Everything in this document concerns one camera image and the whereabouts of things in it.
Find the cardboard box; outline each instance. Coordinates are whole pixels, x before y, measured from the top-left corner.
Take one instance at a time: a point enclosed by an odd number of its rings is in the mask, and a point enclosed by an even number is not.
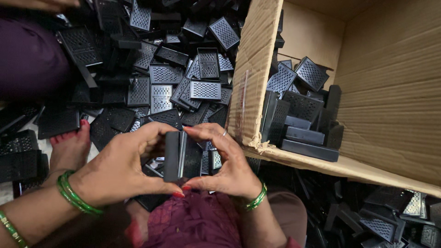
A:
[[[260,143],[282,8],[285,45],[278,59],[296,64],[308,56],[331,69],[325,89],[334,83],[343,91],[338,162]],[[441,197],[440,30],[438,0],[253,0],[242,29],[228,132],[250,157]]]

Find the hand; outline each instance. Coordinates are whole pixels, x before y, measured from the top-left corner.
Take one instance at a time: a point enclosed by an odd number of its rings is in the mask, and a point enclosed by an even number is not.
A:
[[[240,146],[229,134],[223,136],[224,129],[219,124],[202,123],[184,130],[197,141],[210,140],[219,152],[222,168],[214,176],[192,178],[183,187],[219,191],[249,200],[260,194],[262,183],[248,165]]]
[[[165,133],[173,131],[177,130],[167,124],[151,122],[115,136],[98,156],[69,177],[72,189],[95,207],[144,194],[184,197],[176,184],[148,177],[141,170],[140,157],[163,154]]]
[[[67,7],[79,7],[79,0],[0,0],[0,5],[61,12]]]

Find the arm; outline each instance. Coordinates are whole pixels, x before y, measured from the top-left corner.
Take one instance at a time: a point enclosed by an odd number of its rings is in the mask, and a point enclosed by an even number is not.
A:
[[[208,191],[219,191],[254,200],[262,190],[262,183],[247,163],[240,146],[218,124],[204,123],[184,129],[195,140],[210,140],[222,158],[222,168],[214,176],[190,179],[184,186]],[[244,247],[284,247],[287,238],[273,215],[268,199],[252,211],[240,213],[241,237]]]
[[[72,189],[86,203],[101,207],[143,194],[182,194],[173,183],[142,173],[140,156],[161,152],[163,136],[176,131],[167,124],[148,123],[133,133],[117,135],[98,154],[69,178]],[[33,245],[80,214],[56,186],[24,195],[0,206],[9,222],[28,245]],[[0,223],[0,248],[17,247]]]

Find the green bangle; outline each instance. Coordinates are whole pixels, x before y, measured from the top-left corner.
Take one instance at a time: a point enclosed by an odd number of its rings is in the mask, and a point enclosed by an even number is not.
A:
[[[249,204],[247,204],[247,205],[245,205],[245,210],[248,212],[248,211],[251,211],[251,210],[253,210],[254,208],[256,208],[257,206],[259,206],[259,204],[260,203],[262,203],[262,201],[263,201],[263,199],[265,198],[265,196],[266,196],[266,184],[265,184],[265,182],[262,180],[262,179],[260,179],[260,181],[262,182],[262,191],[260,192],[260,194],[256,197],[256,199],[254,199],[251,203],[249,203]]]
[[[86,209],[89,212],[92,212],[93,214],[103,214],[103,210],[96,209],[92,207],[91,205],[85,203],[73,190],[71,185],[69,184],[69,181],[67,180],[70,175],[72,175],[75,171],[66,171],[63,175],[61,175],[61,186],[65,190],[65,192],[70,196],[70,198],[75,201],[78,205],[83,207],[83,209]]]
[[[76,203],[74,200],[70,198],[70,196],[64,191],[63,186],[61,185],[61,176],[58,177],[57,183],[56,183],[57,189],[60,192],[60,194],[68,201],[72,206],[78,208],[81,212],[85,214],[93,214],[92,212],[86,210],[82,206],[80,206],[78,203]]]
[[[15,230],[12,223],[10,223],[7,220],[6,215],[4,214],[3,211],[0,211],[0,220],[3,223],[3,225],[6,227],[6,230],[11,234],[12,238],[18,243],[19,247],[20,248],[28,248],[24,239],[20,236],[20,234],[17,232],[17,230]]]

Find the red fingernail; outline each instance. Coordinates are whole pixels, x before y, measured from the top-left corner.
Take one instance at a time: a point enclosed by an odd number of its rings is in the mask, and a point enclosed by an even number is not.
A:
[[[173,196],[179,197],[179,198],[185,198],[185,195],[181,192],[173,192]]]

